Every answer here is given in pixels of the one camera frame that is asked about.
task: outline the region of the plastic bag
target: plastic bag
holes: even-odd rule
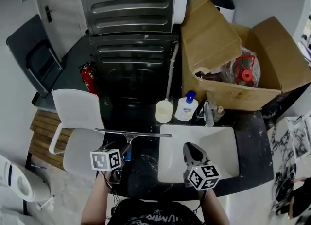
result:
[[[257,87],[260,80],[260,65],[256,55],[242,47],[240,57],[221,66],[223,82]]]

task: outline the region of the open cardboard box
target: open cardboard box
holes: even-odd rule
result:
[[[225,109],[255,111],[278,94],[311,82],[307,62],[275,17],[250,29],[229,24],[209,0],[195,0],[187,6],[181,34],[183,94],[194,90],[198,101],[208,90],[214,93],[217,105]],[[261,70],[258,88],[195,76],[240,56],[241,46],[257,55]]]

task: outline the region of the person's arm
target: person's arm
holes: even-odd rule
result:
[[[109,187],[102,174],[99,173],[93,190],[88,197],[82,212],[81,225],[104,225],[106,222],[107,197]]]
[[[207,191],[206,197],[202,203],[202,212],[206,224],[211,225],[230,224],[228,216],[225,213],[220,202],[218,201],[213,189],[209,189]]]
[[[293,183],[297,183],[297,182],[305,182],[308,178],[303,176],[301,178],[296,178],[296,179],[293,179],[292,182]]]
[[[294,204],[295,198],[292,197],[291,202],[290,202],[290,210],[288,211],[288,216],[290,219],[293,218],[293,204]]]

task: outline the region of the chair seat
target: chair seat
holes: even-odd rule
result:
[[[100,132],[84,128],[75,129],[65,149],[65,171],[94,181],[96,171],[92,169],[90,152],[101,147],[103,140],[104,134]]]

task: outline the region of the sink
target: sink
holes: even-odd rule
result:
[[[171,138],[160,138],[158,180],[162,183],[183,183],[183,146],[191,142],[206,151],[221,172],[221,179],[236,177],[239,172],[237,144],[232,127],[162,125],[161,133]]]

